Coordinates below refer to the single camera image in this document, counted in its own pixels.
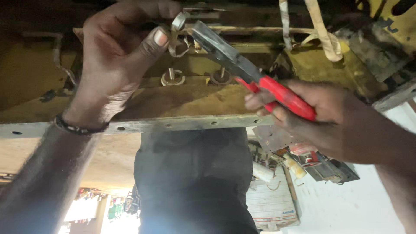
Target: right hand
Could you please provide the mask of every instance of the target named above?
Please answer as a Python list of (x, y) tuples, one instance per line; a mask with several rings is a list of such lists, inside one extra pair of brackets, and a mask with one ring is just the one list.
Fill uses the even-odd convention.
[[(277, 125), (307, 140), (328, 157), (353, 163), (382, 163), (381, 158), (372, 157), (374, 148), (386, 141), (380, 139), (382, 129), (397, 128), (394, 123), (334, 84), (301, 80), (284, 84), (315, 108), (316, 122), (278, 105), (271, 113)], [(263, 106), (275, 98), (262, 90), (248, 94), (245, 100), (247, 109), (259, 109), (257, 114), (263, 116), (270, 114)]]

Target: fingernail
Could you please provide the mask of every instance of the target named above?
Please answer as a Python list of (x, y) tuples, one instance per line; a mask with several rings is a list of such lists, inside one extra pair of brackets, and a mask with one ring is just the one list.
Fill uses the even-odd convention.
[(244, 97), (244, 100), (245, 100), (245, 101), (248, 101), (248, 100), (250, 100), (253, 96), (254, 96), (254, 94), (253, 94), (253, 93), (249, 93), (249, 94), (247, 94), (247, 95)]
[(159, 46), (163, 46), (168, 42), (168, 36), (162, 30), (159, 29), (155, 33), (153, 40), (155, 40), (156, 44), (158, 44)]

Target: wrist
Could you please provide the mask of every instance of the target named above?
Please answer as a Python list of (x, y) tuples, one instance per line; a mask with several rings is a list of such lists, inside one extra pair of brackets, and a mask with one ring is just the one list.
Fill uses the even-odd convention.
[(76, 98), (62, 113), (67, 124), (87, 129), (101, 129), (111, 118), (106, 114), (104, 103), (79, 102)]

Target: hand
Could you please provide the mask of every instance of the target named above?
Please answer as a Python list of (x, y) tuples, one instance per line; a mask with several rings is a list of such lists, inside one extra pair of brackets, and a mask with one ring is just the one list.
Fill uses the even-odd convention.
[[(393, 142), (404, 130), (334, 84), (288, 80), (285, 85), (315, 108), (316, 122), (278, 106), (272, 112), (277, 125), (309, 141), (326, 156), (354, 163), (391, 163), (399, 144)], [(260, 116), (270, 114), (262, 106), (275, 101), (265, 90), (248, 94), (245, 100), (249, 110), (261, 108)]]
[(84, 23), (84, 65), (81, 82), (65, 122), (97, 129), (124, 109), (146, 70), (166, 51), (169, 33), (157, 27), (137, 32), (149, 18), (174, 18), (177, 2), (124, 1), (95, 14)]

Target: hole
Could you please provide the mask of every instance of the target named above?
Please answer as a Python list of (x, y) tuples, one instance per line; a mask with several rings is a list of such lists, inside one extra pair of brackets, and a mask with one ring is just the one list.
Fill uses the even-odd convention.
[(392, 9), (391, 14), (394, 16), (402, 15), (415, 4), (414, 0), (401, 0)]

